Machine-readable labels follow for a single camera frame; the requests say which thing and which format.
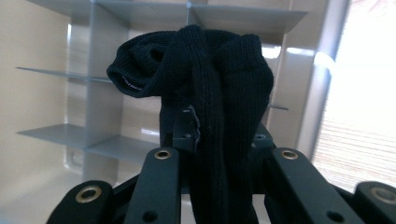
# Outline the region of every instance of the black knit fabric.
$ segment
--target black knit fabric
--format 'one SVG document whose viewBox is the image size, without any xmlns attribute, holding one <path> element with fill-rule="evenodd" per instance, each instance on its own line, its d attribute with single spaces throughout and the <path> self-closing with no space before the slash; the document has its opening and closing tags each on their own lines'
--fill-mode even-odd
<svg viewBox="0 0 396 224">
<path fill-rule="evenodd" d="M 141 35 L 120 46 L 107 74 L 127 95 L 162 97 L 162 145 L 177 111 L 194 107 L 201 139 L 190 188 L 198 224 L 258 223 L 248 153 L 274 77 L 257 36 L 195 25 Z"/>
</svg>

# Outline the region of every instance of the black sock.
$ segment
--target black sock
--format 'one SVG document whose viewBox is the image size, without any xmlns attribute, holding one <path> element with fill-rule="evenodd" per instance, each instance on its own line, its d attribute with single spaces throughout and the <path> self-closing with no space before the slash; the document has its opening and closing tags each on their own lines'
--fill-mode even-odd
<svg viewBox="0 0 396 224">
<path fill-rule="evenodd" d="M 273 75 L 262 57 L 261 42 L 244 35 L 224 45 L 214 64 L 221 72 L 224 106 L 224 160 L 228 175 L 229 223 L 258 223 L 248 173 L 251 142 L 273 88 Z"/>
<path fill-rule="evenodd" d="M 248 153 L 273 77 L 257 36 L 198 26 L 141 35 L 119 48 L 107 73 L 127 95 L 162 97 L 162 146 L 177 111 L 194 106 L 201 141 L 190 188 L 198 224 L 258 222 Z"/>
</svg>

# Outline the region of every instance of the window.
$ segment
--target window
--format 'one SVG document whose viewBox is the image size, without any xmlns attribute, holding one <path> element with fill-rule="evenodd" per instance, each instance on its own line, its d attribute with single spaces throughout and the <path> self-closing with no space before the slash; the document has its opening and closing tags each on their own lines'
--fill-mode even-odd
<svg viewBox="0 0 396 224">
<path fill-rule="evenodd" d="M 396 187 L 396 1 L 352 1 L 315 166 L 332 184 Z"/>
</svg>

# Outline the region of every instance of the gray shelf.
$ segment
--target gray shelf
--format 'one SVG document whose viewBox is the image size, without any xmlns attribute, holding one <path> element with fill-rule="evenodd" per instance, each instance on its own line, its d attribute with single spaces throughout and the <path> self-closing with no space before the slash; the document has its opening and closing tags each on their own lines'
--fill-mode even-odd
<svg viewBox="0 0 396 224">
<path fill-rule="evenodd" d="M 97 0 L 95 3 L 138 30 L 178 30 L 186 25 L 185 4 Z"/>
<path fill-rule="evenodd" d="M 91 1 L 87 0 L 27 0 L 41 7 L 58 12 L 68 17 L 88 19 L 91 12 Z"/>
<path fill-rule="evenodd" d="M 131 137 L 117 135 L 104 142 L 88 147 L 86 151 L 143 165 L 146 155 L 159 144 L 138 140 Z"/>
<path fill-rule="evenodd" d="M 81 149 L 97 155 L 143 165 L 146 155 L 159 144 L 116 135 L 103 142 L 87 146 L 85 129 L 72 124 L 58 124 L 19 132 L 26 136 Z"/>
<path fill-rule="evenodd" d="M 45 141 L 84 149 L 84 128 L 72 124 L 57 124 L 44 128 L 37 128 L 18 132 L 26 136 L 42 139 Z"/>
<path fill-rule="evenodd" d="M 56 77 L 69 77 L 84 81 L 98 81 L 98 82 L 112 83 L 108 77 L 88 77 L 87 75 L 79 74 L 79 73 L 66 73 L 66 72 L 51 71 L 44 69 L 27 68 L 27 67 L 17 67 L 17 68 L 25 71 L 37 72 L 37 73 L 52 75 Z"/>
</svg>

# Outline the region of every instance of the brass grommet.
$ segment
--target brass grommet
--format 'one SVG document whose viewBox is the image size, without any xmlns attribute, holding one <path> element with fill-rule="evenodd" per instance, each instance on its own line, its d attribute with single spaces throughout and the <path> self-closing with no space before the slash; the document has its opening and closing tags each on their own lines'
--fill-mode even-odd
<svg viewBox="0 0 396 224">
<path fill-rule="evenodd" d="M 383 203 L 396 204 L 396 194 L 388 189 L 374 187 L 370 192 Z"/>
<path fill-rule="evenodd" d="M 290 150 L 283 150 L 282 157 L 288 160 L 296 160 L 298 158 L 298 154 Z"/>
<path fill-rule="evenodd" d="M 166 160 L 172 156 L 172 153 L 168 150 L 163 149 L 163 150 L 156 152 L 154 156 L 158 160 Z"/>
<path fill-rule="evenodd" d="M 87 186 L 78 192 L 78 194 L 76 195 L 76 201 L 78 203 L 90 203 L 95 199 L 99 198 L 101 194 L 102 190 L 98 186 Z"/>
</svg>

